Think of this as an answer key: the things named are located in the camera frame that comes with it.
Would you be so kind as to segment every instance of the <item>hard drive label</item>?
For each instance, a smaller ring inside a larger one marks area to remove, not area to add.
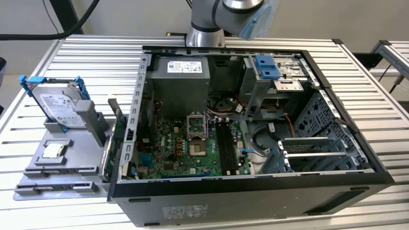
[[[200,61],[169,61],[168,73],[201,73],[202,63]]]
[[[68,128],[84,127],[72,99],[61,94],[41,94],[41,100],[56,121]]]

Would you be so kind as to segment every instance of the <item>white wall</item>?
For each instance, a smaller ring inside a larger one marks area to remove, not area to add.
[[[57,28],[62,31],[48,0],[45,3]],[[56,33],[41,0],[0,1],[0,33]],[[5,74],[30,75],[49,45],[50,41],[0,41],[0,57],[6,60]]]
[[[281,0],[272,37],[339,38],[354,52],[409,40],[409,0]]]
[[[73,0],[84,12],[92,0]],[[350,50],[366,52],[377,40],[409,40],[409,0],[280,0],[270,37],[341,38]],[[85,32],[161,36],[186,33],[184,0],[101,0]]]
[[[72,1],[81,17],[92,0]],[[407,12],[409,0],[281,0],[270,37],[341,38],[350,50],[363,52],[379,39],[409,40]],[[184,0],[101,0],[84,32],[162,36],[166,32],[186,33],[189,19]],[[41,0],[1,0],[0,33],[54,33]],[[6,73],[29,74],[49,44],[0,41]]]
[[[92,0],[72,0],[78,17]],[[164,36],[186,33],[190,8],[185,0],[101,0],[84,32],[96,35]]]

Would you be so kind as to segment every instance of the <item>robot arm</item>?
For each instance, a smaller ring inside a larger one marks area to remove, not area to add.
[[[268,0],[193,0],[186,46],[224,47],[222,30],[254,39],[270,14]]]

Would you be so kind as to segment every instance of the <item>sticker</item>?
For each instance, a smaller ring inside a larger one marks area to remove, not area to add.
[[[237,112],[237,113],[241,113],[241,110],[242,110],[242,105],[238,104],[237,107],[236,107],[236,112]]]
[[[84,121],[74,111],[72,99],[61,94],[41,94],[45,104],[56,121],[68,128],[84,127]]]
[[[276,132],[276,127],[274,127],[274,123],[273,123],[273,122],[270,122],[270,123],[268,124],[268,129],[269,129],[269,132],[270,132],[270,133]]]
[[[169,61],[168,73],[201,73],[202,63],[200,61]]]
[[[209,205],[161,207],[166,219],[205,217]]]
[[[280,114],[277,114],[277,110],[276,109],[261,109],[261,116],[262,119],[274,119],[278,116],[281,116]]]

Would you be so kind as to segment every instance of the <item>power supply label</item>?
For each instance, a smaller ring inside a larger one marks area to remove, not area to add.
[[[186,205],[162,207],[166,219],[198,218],[205,217],[209,205]]]
[[[68,128],[84,127],[84,121],[74,111],[72,99],[61,94],[41,94],[44,105],[56,121]]]
[[[168,73],[201,73],[202,63],[200,61],[169,61]]]

